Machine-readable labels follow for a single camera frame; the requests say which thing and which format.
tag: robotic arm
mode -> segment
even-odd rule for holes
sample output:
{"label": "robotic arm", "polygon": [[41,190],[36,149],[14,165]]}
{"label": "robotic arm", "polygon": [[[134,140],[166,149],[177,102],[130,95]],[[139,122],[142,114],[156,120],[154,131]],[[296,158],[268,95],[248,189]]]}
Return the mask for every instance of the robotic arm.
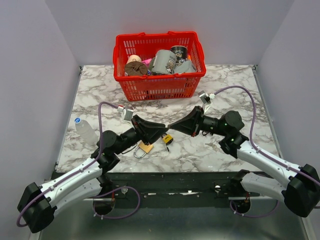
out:
{"label": "robotic arm", "polygon": [[91,158],[61,177],[39,186],[33,182],[25,188],[17,208],[22,212],[31,201],[34,202],[22,215],[32,233],[46,228],[55,216],[75,202],[111,191],[112,182],[105,173],[120,161],[117,155],[139,141],[153,144],[168,131],[164,124],[146,121],[137,115],[133,116],[131,123],[133,127],[120,135],[111,130],[103,132],[102,154],[93,164],[99,148]]}
{"label": "robotic arm", "polygon": [[214,95],[199,94],[203,106],[196,106],[186,117],[170,124],[169,129],[195,137],[200,131],[224,138],[219,142],[222,150],[236,159],[246,161],[273,178],[242,171],[238,188],[259,193],[284,202],[296,215],[307,217],[320,200],[320,186],[317,171],[306,164],[301,167],[283,160],[250,141],[240,133],[245,126],[237,111],[228,111],[220,119],[205,115]]}

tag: marble table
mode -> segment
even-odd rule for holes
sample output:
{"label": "marble table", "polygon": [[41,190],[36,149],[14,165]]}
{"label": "marble table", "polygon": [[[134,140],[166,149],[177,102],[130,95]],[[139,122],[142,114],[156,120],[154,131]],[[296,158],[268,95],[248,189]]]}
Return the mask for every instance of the marble table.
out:
{"label": "marble table", "polygon": [[[111,65],[84,66],[79,82],[69,125],[63,142],[61,155],[56,166],[59,173],[65,173],[81,164],[96,149],[86,144],[77,134],[74,119],[82,118],[98,132],[98,104],[107,101],[116,105],[131,106],[134,113],[141,118],[166,125],[186,116],[194,106],[202,104],[198,92],[205,90],[213,93],[220,88],[241,85],[253,95],[257,106],[253,139],[263,149],[278,154],[266,116],[257,84],[248,65],[207,65],[206,75],[191,98],[164,99],[129,102],[118,82],[114,80],[114,67]],[[207,113],[211,117],[221,117],[229,110],[239,111],[245,127],[241,132],[249,135],[253,108],[249,96],[241,89],[230,89],[220,93]],[[102,108],[103,130],[112,130],[121,134],[130,128],[121,120],[120,113],[109,106]],[[169,145],[170,152],[165,149],[161,139],[155,142],[154,148],[141,159],[133,156],[131,151],[119,156],[120,163],[112,172],[221,172],[259,171],[255,166],[226,155],[218,142],[221,136],[190,137],[180,132],[169,130],[174,138]]]}

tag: water bottle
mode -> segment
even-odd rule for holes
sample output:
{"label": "water bottle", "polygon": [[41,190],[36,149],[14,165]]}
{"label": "water bottle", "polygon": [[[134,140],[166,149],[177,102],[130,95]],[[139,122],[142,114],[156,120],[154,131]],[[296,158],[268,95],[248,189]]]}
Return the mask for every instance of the water bottle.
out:
{"label": "water bottle", "polygon": [[89,145],[96,145],[99,141],[98,135],[92,129],[90,124],[86,120],[77,117],[74,120],[76,132],[82,137],[82,139]]}

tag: brown cloth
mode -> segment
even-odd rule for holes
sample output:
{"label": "brown cloth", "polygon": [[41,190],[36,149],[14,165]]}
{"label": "brown cloth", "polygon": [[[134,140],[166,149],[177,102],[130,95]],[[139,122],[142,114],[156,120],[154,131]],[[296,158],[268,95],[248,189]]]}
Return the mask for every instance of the brown cloth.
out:
{"label": "brown cloth", "polygon": [[128,76],[143,76],[148,74],[147,66],[139,61],[132,61],[124,66],[124,71]]}

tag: pink object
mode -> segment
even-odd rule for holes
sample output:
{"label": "pink object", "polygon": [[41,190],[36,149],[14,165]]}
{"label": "pink object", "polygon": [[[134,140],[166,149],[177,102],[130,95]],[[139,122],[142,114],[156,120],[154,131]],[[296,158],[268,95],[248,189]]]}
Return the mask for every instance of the pink object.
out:
{"label": "pink object", "polygon": [[142,63],[144,63],[148,67],[151,60],[152,60],[152,58],[149,58],[149,59],[143,60]]}

